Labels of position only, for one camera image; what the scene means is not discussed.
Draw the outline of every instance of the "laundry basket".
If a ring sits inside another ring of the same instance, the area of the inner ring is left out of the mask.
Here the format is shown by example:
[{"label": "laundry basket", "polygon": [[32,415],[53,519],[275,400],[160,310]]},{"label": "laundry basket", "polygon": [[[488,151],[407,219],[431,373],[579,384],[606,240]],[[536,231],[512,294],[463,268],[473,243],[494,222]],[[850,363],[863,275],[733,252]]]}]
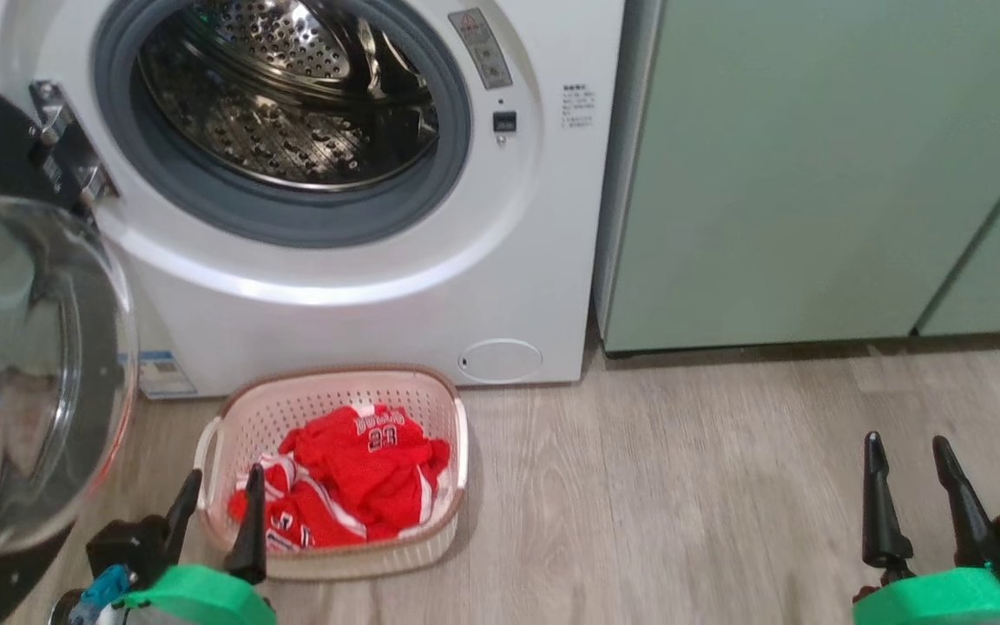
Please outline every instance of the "laundry basket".
[{"label": "laundry basket", "polygon": [[468,425],[457,391],[440,373],[417,367],[321,369],[262,379],[235,392],[195,447],[203,470],[199,516],[219,550],[234,546],[238,523],[227,514],[234,479],[275,450],[285,435],[333,409],[402,406],[430,438],[450,444],[450,477],[439,484],[431,519],[410,538],[302,551],[270,551],[267,574],[279,579],[346,579],[419,569],[436,562],[457,531],[468,477]]}]

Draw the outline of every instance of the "white washing machine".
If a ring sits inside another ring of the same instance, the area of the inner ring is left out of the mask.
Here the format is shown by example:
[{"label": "white washing machine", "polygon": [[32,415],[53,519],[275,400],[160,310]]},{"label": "white washing machine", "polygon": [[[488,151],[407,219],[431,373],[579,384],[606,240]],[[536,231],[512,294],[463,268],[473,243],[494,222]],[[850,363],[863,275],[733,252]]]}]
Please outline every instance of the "white washing machine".
[{"label": "white washing machine", "polygon": [[575,380],[622,7],[0,0],[0,94],[122,257],[152,397]]}]

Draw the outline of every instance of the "floor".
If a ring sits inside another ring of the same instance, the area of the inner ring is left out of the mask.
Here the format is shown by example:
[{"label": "floor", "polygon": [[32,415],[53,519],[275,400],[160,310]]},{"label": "floor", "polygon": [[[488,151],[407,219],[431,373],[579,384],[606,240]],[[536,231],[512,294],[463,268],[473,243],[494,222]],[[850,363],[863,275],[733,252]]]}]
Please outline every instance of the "floor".
[{"label": "floor", "polygon": [[[849,622],[851,595],[877,578],[860,562],[869,430],[884,437],[918,573],[953,551],[933,435],[1000,513],[1000,340],[590,352],[588,369],[578,385],[466,391],[470,488],[448,557],[377,581],[268,582],[280,621]],[[142,403],[12,622],[89,581],[82,546],[110,518],[167,509],[219,404]],[[193,520],[183,562],[219,561]]]}]

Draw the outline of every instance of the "blue and white sticker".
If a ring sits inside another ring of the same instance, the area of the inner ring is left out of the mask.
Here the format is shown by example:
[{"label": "blue and white sticker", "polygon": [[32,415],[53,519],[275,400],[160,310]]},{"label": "blue and white sticker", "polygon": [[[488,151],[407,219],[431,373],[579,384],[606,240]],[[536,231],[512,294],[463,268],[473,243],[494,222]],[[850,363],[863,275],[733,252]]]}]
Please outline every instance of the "blue and white sticker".
[{"label": "blue and white sticker", "polygon": [[150,399],[199,395],[172,352],[142,352],[138,369],[138,386]]}]

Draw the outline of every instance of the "gray rubber gasket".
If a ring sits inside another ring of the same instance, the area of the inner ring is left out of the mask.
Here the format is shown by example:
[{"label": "gray rubber gasket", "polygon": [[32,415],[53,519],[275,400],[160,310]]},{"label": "gray rubber gasket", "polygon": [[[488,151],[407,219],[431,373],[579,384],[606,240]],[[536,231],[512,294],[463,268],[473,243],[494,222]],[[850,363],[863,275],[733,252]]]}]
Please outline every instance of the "gray rubber gasket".
[{"label": "gray rubber gasket", "polygon": [[95,95],[119,149],[177,207],[231,234],[267,244],[331,248],[365,244],[409,228],[461,177],[472,111],[453,55],[402,0],[340,0],[396,41],[427,79],[437,110],[437,146],[406,173],[338,194],[271,187],[242,177],[169,126],[135,68],[149,33],[189,0],[118,0],[95,35]]}]

